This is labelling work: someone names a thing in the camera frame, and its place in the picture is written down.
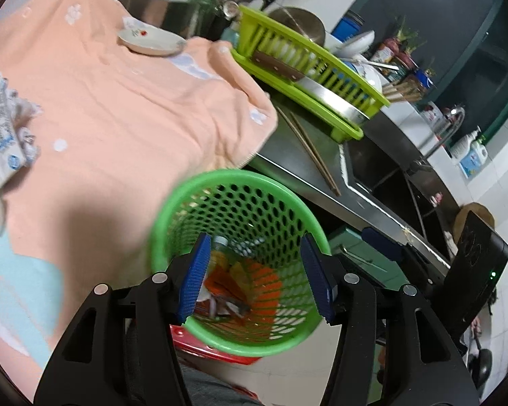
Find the white bowl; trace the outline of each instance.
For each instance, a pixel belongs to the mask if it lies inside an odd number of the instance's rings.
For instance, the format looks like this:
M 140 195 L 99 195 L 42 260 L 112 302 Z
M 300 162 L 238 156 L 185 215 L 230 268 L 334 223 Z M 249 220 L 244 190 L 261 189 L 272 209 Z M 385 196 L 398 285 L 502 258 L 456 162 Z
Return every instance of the white bowl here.
M 333 54 L 337 58 L 352 58 L 354 55 L 366 52 L 373 42 L 374 30 L 369 30 L 348 39 Z
M 123 29 L 118 33 L 119 43 L 136 53 L 150 56 L 170 56 L 183 51 L 186 41 L 173 32 L 147 25 Z

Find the plastic bottle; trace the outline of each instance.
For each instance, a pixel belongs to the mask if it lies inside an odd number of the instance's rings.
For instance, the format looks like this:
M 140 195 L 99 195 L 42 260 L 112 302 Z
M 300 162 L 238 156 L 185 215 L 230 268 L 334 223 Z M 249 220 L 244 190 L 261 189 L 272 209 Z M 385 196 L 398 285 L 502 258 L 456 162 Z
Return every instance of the plastic bottle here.
M 472 177 L 477 174 L 482 165 L 488 159 L 488 152 L 480 142 L 474 141 L 470 145 L 469 153 L 460 161 L 459 166 L 466 177 Z
M 211 260 L 209 261 L 209 267 L 207 267 L 208 274 L 214 270 L 217 264 L 227 272 L 230 266 L 237 262 L 239 255 L 228 244 L 228 239 L 223 236 L 215 235 L 213 237 Z
M 450 154 L 452 155 L 454 164 L 458 164 L 469 153 L 470 145 L 476 139 L 476 137 L 478 137 L 479 132 L 480 127 L 460 138 L 456 144 L 452 146 L 452 149 L 450 149 Z
M 237 48 L 237 45 L 239 44 L 239 23 L 234 21 L 231 26 L 226 27 L 222 32 L 220 39 L 231 42 L 233 48 Z

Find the green plastic basket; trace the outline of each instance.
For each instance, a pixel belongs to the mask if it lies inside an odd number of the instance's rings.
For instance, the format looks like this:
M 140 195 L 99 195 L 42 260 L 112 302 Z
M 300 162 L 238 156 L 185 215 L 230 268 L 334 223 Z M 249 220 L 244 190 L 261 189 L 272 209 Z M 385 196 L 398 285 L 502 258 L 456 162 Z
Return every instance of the green plastic basket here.
M 275 315 L 264 322 L 240 326 L 190 316 L 185 325 L 194 336 L 230 354 L 263 357 L 292 348 L 314 331 L 321 317 L 299 256 L 299 240 L 309 231 L 322 252 L 331 250 L 317 219 L 297 195 L 263 175 L 237 169 L 187 181 L 172 193 L 154 225 L 153 272 L 189 252 L 202 231 L 225 236 L 230 245 L 260 243 L 255 260 L 274 270 L 282 288 Z M 255 290 L 263 293 L 265 284 Z
M 341 143 L 361 139 L 363 131 L 342 119 L 333 110 L 304 92 L 301 87 L 252 61 L 254 52 L 265 53 L 293 67 L 361 110 L 369 118 L 389 101 L 369 82 L 323 47 L 278 23 L 259 10 L 240 7 L 241 21 L 237 50 L 233 58 L 248 73 L 271 85 L 290 99 L 316 114 L 332 128 L 331 137 Z

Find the stainless steel countertop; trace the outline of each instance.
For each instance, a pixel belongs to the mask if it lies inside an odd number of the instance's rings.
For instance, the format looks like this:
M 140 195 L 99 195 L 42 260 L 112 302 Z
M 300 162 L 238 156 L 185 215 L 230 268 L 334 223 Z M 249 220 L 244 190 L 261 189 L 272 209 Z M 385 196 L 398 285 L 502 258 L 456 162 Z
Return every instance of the stainless steel countertop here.
M 354 189 L 351 182 L 345 182 L 341 173 L 341 160 L 345 160 L 346 157 L 341 158 L 341 152 L 345 153 L 347 148 L 339 148 L 339 145 L 329 137 L 330 130 L 326 128 L 326 125 L 282 96 L 275 96 L 273 101 L 281 105 L 283 109 L 287 108 L 296 113 L 298 120 L 328 166 L 342 195 L 337 197 L 329 189 L 314 162 L 283 120 L 279 120 L 277 129 L 250 162 L 250 166 L 286 185 L 298 195 L 312 201 L 357 230 L 371 226 L 395 241 L 412 244 L 445 276 L 450 268 L 449 264 L 423 237 L 409 228 L 406 222 L 388 208 L 375 200 L 371 201 L 371 197 L 367 197 L 360 188 Z

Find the lime green dish rack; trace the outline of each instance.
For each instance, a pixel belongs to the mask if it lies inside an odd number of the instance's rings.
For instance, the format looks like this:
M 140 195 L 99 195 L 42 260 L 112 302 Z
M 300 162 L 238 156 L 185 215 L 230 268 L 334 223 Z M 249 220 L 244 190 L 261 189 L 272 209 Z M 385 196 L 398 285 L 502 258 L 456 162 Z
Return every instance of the lime green dish rack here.
M 331 109 L 304 92 L 300 86 L 280 74 L 260 67 L 252 60 L 262 52 L 292 67 L 299 73 L 333 91 L 362 111 L 374 116 L 389 101 L 369 82 L 323 47 L 272 20 L 259 10 L 240 7 L 239 43 L 232 50 L 233 58 L 249 74 L 271 85 L 302 107 L 319 116 L 332 127 L 331 137 L 338 143 L 350 138 L 359 140 L 363 131 L 339 117 Z

